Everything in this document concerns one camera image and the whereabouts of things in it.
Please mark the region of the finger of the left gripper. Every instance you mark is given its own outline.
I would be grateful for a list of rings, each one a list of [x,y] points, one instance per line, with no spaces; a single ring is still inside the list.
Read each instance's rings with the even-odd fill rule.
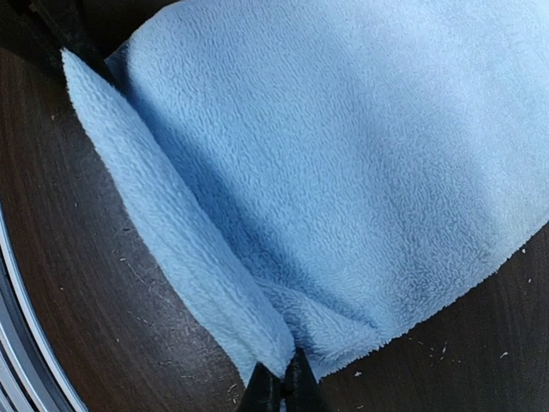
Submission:
[[[87,30],[82,1],[38,0],[32,1],[29,8],[38,13],[63,48],[77,55],[106,81],[114,82],[98,46]]]

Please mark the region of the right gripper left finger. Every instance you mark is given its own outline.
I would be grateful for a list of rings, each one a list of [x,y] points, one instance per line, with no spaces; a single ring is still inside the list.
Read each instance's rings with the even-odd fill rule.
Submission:
[[[257,362],[239,405],[239,412],[280,412],[282,380]]]

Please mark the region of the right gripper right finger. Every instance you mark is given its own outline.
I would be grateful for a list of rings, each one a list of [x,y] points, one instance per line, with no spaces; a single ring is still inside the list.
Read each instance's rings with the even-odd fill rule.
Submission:
[[[330,411],[302,348],[296,348],[295,355],[287,367],[284,387],[287,411]]]

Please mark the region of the light blue towel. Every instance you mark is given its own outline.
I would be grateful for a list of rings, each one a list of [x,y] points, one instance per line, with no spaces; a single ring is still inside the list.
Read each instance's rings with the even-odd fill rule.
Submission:
[[[317,378],[548,221],[545,1],[183,1],[69,97],[167,280],[248,380]]]

